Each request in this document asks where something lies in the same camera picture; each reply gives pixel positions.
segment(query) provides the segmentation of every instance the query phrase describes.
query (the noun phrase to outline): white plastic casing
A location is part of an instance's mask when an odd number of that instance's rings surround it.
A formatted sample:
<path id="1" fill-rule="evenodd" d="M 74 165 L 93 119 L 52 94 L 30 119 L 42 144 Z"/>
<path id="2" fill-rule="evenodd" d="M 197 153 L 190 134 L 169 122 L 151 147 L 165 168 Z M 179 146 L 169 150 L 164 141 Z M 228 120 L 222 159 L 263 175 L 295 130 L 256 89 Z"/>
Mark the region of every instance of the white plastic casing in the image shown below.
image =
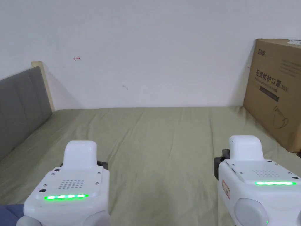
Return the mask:
<path id="1" fill-rule="evenodd" d="M 300 226 L 300 177 L 264 159 L 255 136 L 232 136 L 229 144 L 230 159 L 219 165 L 218 191 L 236 226 Z M 296 185 L 255 184 L 267 181 Z"/>
<path id="2" fill-rule="evenodd" d="M 108 212 L 110 173 L 97 165 L 94 141 L 70 141 L 62 167 L 48 172 L 24 203 L 24 214 L 43 225 L 83 225 L 94 213 Z M 82 199 L 46 196 L 88 194 Z"/>

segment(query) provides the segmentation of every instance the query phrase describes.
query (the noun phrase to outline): wooden bed frame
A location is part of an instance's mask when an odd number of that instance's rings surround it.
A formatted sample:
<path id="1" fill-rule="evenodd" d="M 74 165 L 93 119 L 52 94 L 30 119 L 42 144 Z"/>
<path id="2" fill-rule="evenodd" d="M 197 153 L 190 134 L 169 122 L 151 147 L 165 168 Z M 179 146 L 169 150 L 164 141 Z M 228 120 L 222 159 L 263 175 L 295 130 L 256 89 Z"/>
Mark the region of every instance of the wooden bed frame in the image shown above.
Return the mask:
<path id="1" fill-rule="evenodd" d="M 50 89 L 49 89 L 49 86 L 48 86 L 47 77 L 46 77 L 43 62 L 42 61 L 32 61 L 31 62 L 31 67 L 37 67 L 37 66 L 40 67 L 40 69 L 41 69 L 42 76 L 43 76 L 43 81 L 44 81 L 47 96 L 48 96 L 48 100 L 49 100 L 49 103 L 50 103 L 50 107 L 51 107 L 52 112 L 54 112 L 55 109 L 54 109 L 53 101 L 52 101 L 52 98 L 51 98 L 51 93 L 50 93 Z"/>

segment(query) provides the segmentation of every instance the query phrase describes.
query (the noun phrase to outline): red mark on wall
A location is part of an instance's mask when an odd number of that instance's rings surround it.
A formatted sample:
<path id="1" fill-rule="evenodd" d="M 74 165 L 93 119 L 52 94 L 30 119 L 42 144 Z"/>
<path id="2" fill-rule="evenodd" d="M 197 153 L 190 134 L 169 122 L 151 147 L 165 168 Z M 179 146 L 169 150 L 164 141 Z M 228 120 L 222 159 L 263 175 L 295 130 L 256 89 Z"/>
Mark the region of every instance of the red mark on wall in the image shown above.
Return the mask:
<path id="1" fill-rule="evenodd" d="M 80 59 L 80 57 L 79 57 L 79 56 L 78 56 L 78 58 L 75 58 L 75 57 L 74 57 L 73 59 L 76 61 L 77 59 Z"/>

